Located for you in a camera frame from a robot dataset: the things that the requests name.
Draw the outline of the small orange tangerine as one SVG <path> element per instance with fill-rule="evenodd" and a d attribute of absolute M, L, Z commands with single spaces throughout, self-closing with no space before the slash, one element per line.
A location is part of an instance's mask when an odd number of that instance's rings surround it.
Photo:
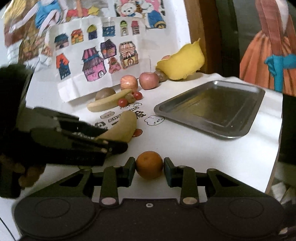
<path fill-rule="evenodd" d="M 160 177 L 163 172 L 163 166 L 161 156 L 154 151 L 143 152 L 136 159 L 136 171 L 140 177 L 146 180 Z"/>

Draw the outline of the long yellow banana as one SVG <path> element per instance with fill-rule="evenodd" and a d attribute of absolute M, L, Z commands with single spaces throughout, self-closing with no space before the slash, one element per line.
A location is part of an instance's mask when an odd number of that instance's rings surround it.
<path fill-rule="evenodd" d="M 118 106 L 118 100 L 124 98 L 127 94 L 132 93 L 131 89 L 124 89 L 109 97 L 90 102 L 87 109 L 91 112 L 100 112 Z"/>

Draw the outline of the short yellow banana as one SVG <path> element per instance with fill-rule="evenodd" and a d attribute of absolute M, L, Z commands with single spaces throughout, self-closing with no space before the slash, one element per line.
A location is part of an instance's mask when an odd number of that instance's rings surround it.
<path fill-rule="evenodd" d="M 110 130 L 99 135 L 95 140 L 110 140 L 128 143 L 137 128 L 137 116 L 133 111 L 121 113 L 119 121 Z"/>

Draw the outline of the large brown kiwi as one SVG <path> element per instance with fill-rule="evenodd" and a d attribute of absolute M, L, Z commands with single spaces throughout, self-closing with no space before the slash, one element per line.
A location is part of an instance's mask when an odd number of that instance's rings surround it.
<path fill-rule="evenodd" d="M 109 97 L 109 96 L 114 95 L 114 94 L 116 94 L 116 92 L 115 92 L 115 90 L 113 88 L 106 87 L 106 88 L 103 88 L 103 89 L 99 90 L 96 93 L 95 100 L 100 100 L 100 99 Z"/>

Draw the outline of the cherry tomato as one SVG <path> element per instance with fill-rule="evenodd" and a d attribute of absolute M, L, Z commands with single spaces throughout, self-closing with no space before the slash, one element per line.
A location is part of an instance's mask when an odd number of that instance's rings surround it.
<path fill-rule="evenodd" d="M 128 100 L 125 98 L 120 98 L 118 100 L 118 106 L 120 106 L 121 108 L 128 106 Z"/>
<path fill-rule="evenodd" d="M 143 95 L 142 95 L 142 93 L 141 92 L 134 92 L 133 93 L 133 96 L 134 96 L 134 98 L 135 98 L 135 100 L 141 100 L 142 98 L 143 98 Z"/>

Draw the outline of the small brown walnut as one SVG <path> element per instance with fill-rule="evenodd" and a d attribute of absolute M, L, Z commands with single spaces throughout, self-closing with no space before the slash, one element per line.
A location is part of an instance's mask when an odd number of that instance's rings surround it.
<path fill-rule="evenodd" d="M 129 93 L 125 96 L 125 99 L 129 104 L 134 103 L 136 101 L 135 97 L 133 96 L 132 93 Z"/>

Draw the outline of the red apple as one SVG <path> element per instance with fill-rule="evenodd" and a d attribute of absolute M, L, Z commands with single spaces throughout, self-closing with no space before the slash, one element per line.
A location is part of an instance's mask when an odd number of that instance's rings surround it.
<path fill-rule="evenodd" d="M 169 59 L 171 56 L 170 55 L 166 55 L 166 56 L 163 56 L 163 58 L 161 58 L 161 60 L 166 60 L 166 59 Z"/>
<path fill-rule="evenodd" d="M 141 73 L 139 83 L 144 90 L 156 88 L 159 85 L 159 76 L 153 72 Z"/>
<path fill-rule="evenodd" d="M 132 75 L 125 75 L 120 79 L 120 88 L 121 90 L 131 89 L 133 92 L 135 92 L 138 90 L 138 81 Z"/>

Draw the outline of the colourful houses drawing paper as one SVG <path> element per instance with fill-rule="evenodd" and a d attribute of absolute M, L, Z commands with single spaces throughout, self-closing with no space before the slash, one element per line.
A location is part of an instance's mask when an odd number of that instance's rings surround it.
<path fill-rule="evenodd" d="M 143 19 L 83 18 L 49 30 L 53 72 L 59 96 L 69 102 L 120 83 L 124 75 L 139 77 L 151 70 Z"/>

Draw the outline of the metal baking tray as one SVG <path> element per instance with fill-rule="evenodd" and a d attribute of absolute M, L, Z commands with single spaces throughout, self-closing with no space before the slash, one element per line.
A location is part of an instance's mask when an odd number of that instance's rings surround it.
<path fill-rule="evenodd" d="M 236 139 L 249 133 L 264 95 L 253 85 L 215 80 L 157 104 L 154 112 L 220 138 Z"/>

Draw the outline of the small kiwi beside bowl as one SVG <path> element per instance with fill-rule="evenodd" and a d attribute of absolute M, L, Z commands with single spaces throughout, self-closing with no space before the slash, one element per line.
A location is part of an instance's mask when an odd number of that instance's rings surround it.
<path fill-rule="evenodd" d="M 158 75 L 159 83 L 161 83 L 161 82 L 165 82 L 165 81 L 168 80 L 168 77 L 167 77 L 167 75 L 166 75 L 164 72 L 162 72 L 162 71 L 160 71 L 160 70 L 156 70 L 154 73 L 155 73 L 156 75 Z"/>

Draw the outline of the boy with fan drawing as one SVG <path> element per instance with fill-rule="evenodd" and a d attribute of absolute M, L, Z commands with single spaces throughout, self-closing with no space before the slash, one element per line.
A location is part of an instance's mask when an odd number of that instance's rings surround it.
<path fill-rule="evenodd" d="M 4 41 L 10 64 L 37 71 L 52 62 L 48 30 L 78 18 L 102 16 L 107 1 L 10 1 L 4 12 Z"/>

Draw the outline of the yellow plastic colander bowl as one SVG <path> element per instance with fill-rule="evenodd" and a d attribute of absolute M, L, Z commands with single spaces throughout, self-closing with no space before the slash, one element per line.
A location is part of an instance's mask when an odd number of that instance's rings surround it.
<path fill-rule="evenodd" d="M 205 57 L 200 47 L 200 38 L 192 44 L 185 44 L 177 53 L 168 59 L 158 61 L 156 68 L 170 80 L 186 79 L 200 70 L 205 64 Z"/>

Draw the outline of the red apple in bowl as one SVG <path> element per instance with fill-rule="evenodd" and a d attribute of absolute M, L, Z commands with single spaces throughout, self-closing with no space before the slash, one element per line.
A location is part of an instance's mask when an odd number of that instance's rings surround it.
<path fill-rule="evenodd" d="M 169 59 L 171 56 L 170 55 L 166 55 L 166 56 L 163 56 L 163 58 L 161 58 L 161 60 L 166 60 L 166 59 Z"/>

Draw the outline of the girl with teddy drawing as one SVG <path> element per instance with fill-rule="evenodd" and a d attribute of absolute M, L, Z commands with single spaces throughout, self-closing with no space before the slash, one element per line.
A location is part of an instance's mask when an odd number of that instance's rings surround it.
<path fill-rule="evenodd" d="M 165 29 L 164 2 L 159 0 L 119 0 L 114 1 L 114 8 L 119 16 L 142 18 L 148 29 Z"/>

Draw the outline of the orange dress lady poster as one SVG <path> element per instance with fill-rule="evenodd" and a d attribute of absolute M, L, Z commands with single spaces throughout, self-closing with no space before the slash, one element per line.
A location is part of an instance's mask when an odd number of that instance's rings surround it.
<path fill-rule="evenodd" d="M 295 25 L 287 1 L 255 1 L 261 25 L 240 61 L 240 79 L 295 96 Z"/>

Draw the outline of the brown wooden door frame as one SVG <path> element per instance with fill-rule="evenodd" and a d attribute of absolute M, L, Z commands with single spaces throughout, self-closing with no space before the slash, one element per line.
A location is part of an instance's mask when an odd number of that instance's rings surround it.
<path fill-rule="evenodd" d="M 213 0 L 185 0 L 191 42 L 199 40 L 205 56 L 201 72 L 218 73 L 222 63 L 222 38 L 216 2 Z"/>

